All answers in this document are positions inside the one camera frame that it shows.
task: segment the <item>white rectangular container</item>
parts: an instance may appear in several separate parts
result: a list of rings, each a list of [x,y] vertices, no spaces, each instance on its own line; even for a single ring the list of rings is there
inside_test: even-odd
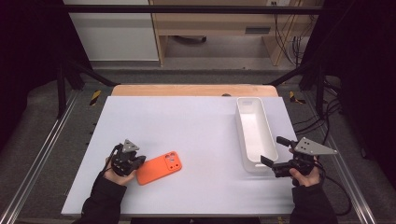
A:
[[[269,170],[261,163],[261,155],[276,161],[278,154],[262,100],[257,97],[237,98],[235,118],[245,169],[251,173]]]

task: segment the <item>phone case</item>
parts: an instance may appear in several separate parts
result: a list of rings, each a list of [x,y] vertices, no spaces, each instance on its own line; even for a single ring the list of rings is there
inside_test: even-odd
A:
[[[137,182],[140,185],[145,185],[161,177],[179,171],[180,169],[180,158],[175,151],[171,151],[152,160],[145,161],[145,163],[137,169]]]

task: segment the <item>black pole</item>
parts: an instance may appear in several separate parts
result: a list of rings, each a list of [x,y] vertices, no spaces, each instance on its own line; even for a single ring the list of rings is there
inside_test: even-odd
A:
[[[317,74],[317,99],[316,99],[316,110],[321,119],[324,119],[323,114],[323,95],[324,95],[324,71],[320,66]]]
[[[120,85],[120,83],[113,82],[105,77],[100,76],[99,74],[95,73],[89,68],[86,68],[85,66],[82,66],[79,63],[76,63],[74,61],[68,60],[67,64],[70,65],[72,68],[78,70],[79,72],[82,72],[90,77],[93,77],[94,79],[100,81],[101,83],[107,85],[108,87],[115,87],[117,85]]]
[[[66,93],[64,86],[64,71],[63,66],[60,63],[58,71],[56,73],[56,80],[58,85],[58,119],[62,116],[66,110]]]
[[[263,85],[271,85],[271,86],[278,86],[282,83],[284,83],[285,81],[291,79],[292,77],[298,76],[300,74],[303,74],[309,70],[311,70],[312,68],[312,62],[309,61],[305,64],[301,64],[300,66],[298,66],[297,68],[289,71],[286,75],[277,78],[276,80],[269,82],[269,83],[264,83]]]
[[[43,9],[73,13],[197,13],[197,14],[277,14],[321,15],[340,8],[323,7],[247,7],[247,6],[141,6],[141,5],[44,5]]]

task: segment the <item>human hand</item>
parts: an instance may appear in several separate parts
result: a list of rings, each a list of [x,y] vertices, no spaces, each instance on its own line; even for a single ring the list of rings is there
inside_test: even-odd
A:
[[[311,173],[309,175],[302,175],[297,169],[295,168],[290,168],[289,172],[291,174],[291,177],[296,179],[300,186],[304,185],[306,187],[316,185],[320,183],[320,175],[319,175],[319,169],[318,167],[314,166],[314,169],[312,169]]]
[[[129,182],[131,182],[134,179],[135,173],[136,173],[136,170],[132,171],[128,176],[117,175],[113,171],[113,169],[111,169],[111,164],[109,163],[103,177],[110,180],[111,182],[118,184],[118,185],[126,186]]]

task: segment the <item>white tabletop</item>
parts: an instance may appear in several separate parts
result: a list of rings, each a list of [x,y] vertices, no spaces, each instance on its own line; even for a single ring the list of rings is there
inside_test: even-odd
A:
[[[296,140],[280,97],[262,103],[274,141]],[[113,147],[126,138],[147,160],[176,151],[183,168],[145,186],[134,180],[121,205],[125,216],[272,216],[291,213],[291,180],[271,170],[248,173],[242,163],[235,97],[109,96],[64,204],[78,216]],[[276,144],[277,162],[291,154]]]

